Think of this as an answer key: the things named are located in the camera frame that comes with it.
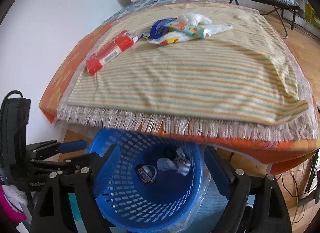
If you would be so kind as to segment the Snickers wrapper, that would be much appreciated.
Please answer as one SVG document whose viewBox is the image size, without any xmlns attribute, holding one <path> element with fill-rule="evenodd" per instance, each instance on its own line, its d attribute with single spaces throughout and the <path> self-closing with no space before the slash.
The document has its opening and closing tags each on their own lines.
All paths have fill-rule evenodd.
<svg viewBox="0 0 320 233">
<path fill-rule="evenodd" d="M 154 183 L 156 181 L 157 169 L 152 165 L 139 164 L 135 167 L 136 174 L 144 184 Z"/>
</svg>

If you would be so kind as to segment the dark blue snack wrapper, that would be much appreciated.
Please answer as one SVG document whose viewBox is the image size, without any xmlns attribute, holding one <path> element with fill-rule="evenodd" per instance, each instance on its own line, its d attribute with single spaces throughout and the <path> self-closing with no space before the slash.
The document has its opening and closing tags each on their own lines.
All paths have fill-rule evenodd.
<svg viewBox="0 0 320 233">
<path fill-rule="evenodd" d="M 157 39 L 162 37 L 169 32 L 169 28 L 165 25 L 175 20 L 175 18 L 165 18 L 154 22 L 151 28 L 142 34 L 142 37 L 144 39 Z"/>
</svg>

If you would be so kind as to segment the white tissue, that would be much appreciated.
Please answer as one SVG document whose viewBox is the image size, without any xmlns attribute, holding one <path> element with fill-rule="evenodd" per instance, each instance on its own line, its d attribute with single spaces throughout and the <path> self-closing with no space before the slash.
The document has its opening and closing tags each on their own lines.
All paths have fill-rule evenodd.
<svg viewBox="0 0 320 233">
<path fill-rule="evenodd" d="M 176 18 L 177 22 L 185 23 L 185 24 L 191 24 L 191 25 L 210 25 L 212 24 L 212 21 L 198 13 L 193 12 L 187 12 L 184 13 Z"/>
</svg>

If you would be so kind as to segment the blue plastic basket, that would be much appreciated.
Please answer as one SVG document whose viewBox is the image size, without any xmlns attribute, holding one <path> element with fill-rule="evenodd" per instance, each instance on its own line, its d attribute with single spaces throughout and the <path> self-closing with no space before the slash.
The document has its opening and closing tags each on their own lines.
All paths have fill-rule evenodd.
<svg viewBox="0 0 320 233">
<path fill-rule="evenodd" d="M 88 150 L 103 156 L 112 145 L 118 163 L 96 198 L 108 222 L 130 232 L 158 232 L 191 210 L 203 177 L 196 143 L 103 129 Z"/>
</svg>

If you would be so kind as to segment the crumpled paper in basket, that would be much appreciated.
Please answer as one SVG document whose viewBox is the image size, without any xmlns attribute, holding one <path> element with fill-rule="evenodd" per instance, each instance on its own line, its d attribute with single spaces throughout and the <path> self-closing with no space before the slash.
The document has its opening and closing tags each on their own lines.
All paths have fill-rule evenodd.
<svg viewBox="0 0 320 233">
<path fill-rule="evenodd" d="M 187 158 L 184 150 L 179 148 L 166 147 L 163 150 L 163 157 L 157 160 L 159 171 L 176 171 L 186 176 L 191 170 L 191 161 Z"/>
</svg>

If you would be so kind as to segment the red tissue pack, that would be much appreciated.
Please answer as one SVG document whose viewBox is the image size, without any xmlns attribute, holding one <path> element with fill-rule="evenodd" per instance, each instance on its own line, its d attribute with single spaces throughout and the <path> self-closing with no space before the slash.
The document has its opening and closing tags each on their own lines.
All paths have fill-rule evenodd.
<svg viewBox="0 0 320 233">
<path fill-rule="evenodd" d="M 87 71 L 91 75 L 95 75 L 108 62 L 133 46 L 141 35 L 141 33 L 135 31 L 124 30 L 114 36 L 89 57 L 86 61 Z"/>
</svg>

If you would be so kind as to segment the colourful white wrapper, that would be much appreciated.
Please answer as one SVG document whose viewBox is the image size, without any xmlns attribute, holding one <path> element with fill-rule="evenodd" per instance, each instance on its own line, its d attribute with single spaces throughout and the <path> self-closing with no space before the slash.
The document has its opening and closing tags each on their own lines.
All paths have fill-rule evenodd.
<svg viewBox="0 0 320 233">
<path fill-rule="evenodd" d="M 183 32 L 173 31 L 156 39 L 148 39 L 147 42 L 154 45 L 169 45 L 174 43 L 187 42 L 193 39 L 196 39 L 196 37 Z"/>
</svg>

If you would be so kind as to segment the teal orange-print tube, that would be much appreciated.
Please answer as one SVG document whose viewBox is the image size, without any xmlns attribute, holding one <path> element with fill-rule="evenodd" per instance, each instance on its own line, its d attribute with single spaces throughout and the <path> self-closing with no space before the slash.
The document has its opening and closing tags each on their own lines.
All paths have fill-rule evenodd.
<svg viewBox="0 0 320 233">
<path fill-rule="evenodd" d="M 170 30 L 173 30 L 173 31 L 180 31 L 182 33 L 186 33 L 195 38 L 207 38 L 212 35 L 212 32 L 208 28 L 201 25 L 193 25 L 193 24 L 187 24 L 183 22 L 172 21 L 165 24 L 164 27 L 169 28 Z"/>
</svg>

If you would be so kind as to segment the white flat wrapper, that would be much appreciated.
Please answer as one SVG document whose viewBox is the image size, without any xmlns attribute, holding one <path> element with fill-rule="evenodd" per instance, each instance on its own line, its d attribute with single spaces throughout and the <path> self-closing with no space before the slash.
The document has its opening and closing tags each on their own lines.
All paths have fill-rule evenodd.
<svg viewBox="0 0 320 233">
<path fill-rule="evenodd" d="M 207 25 L 206 29 L 209 30 L 210 35 L 215 35 L 218 33 L 222 33 L 228 30 L 231 30 L 233 27 L 228 24 L 212 24 L 212 25 Z"/>
</svg>

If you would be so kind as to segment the blue checked bed sheet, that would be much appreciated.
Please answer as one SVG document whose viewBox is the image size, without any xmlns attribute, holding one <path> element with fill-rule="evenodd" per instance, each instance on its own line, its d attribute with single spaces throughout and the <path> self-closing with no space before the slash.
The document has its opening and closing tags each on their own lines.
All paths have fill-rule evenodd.
<svg viewBox="0 0 320 233">
<path fill-rule="evenodd" d="M 148 7 L 155 7 L 155 6 L 161 6 L 166 4 L 183 3 L 183 2 L 208 2 L 208 1 L 214 2 L 215 0 L 141 0 L 138 2 L 131 3 L 130 5 L 122 8 L 113 16 L 105 20 L 103 24 L 106 24 L 113 20 L 117 20 L 125 15 L 128 15 L 129 13 L 137 12 Z"/>
</svg>

